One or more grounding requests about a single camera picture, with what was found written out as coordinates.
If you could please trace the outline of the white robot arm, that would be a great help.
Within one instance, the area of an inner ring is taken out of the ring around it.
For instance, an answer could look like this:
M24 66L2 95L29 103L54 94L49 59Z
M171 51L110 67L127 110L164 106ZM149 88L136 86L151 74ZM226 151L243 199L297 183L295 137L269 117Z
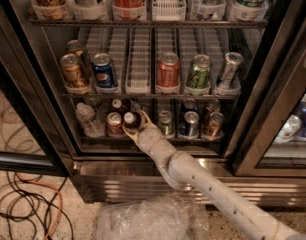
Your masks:
M181 190L189 184L206 196L249 240L306 240L269 213L211 175L196 159L179 151L142 111L127 112L122 128L154 162L165 181Z

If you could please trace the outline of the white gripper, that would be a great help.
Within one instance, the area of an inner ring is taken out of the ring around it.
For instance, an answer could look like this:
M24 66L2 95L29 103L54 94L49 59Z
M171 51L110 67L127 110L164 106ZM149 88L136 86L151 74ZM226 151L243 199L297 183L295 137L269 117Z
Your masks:
M124 133L136 142L137 146L151 158L165 158L171 156L177 149L164 137L156 126L151 126L152 121L145 111L139 110L141 127L146 128L140 134L136 129L122 126Z

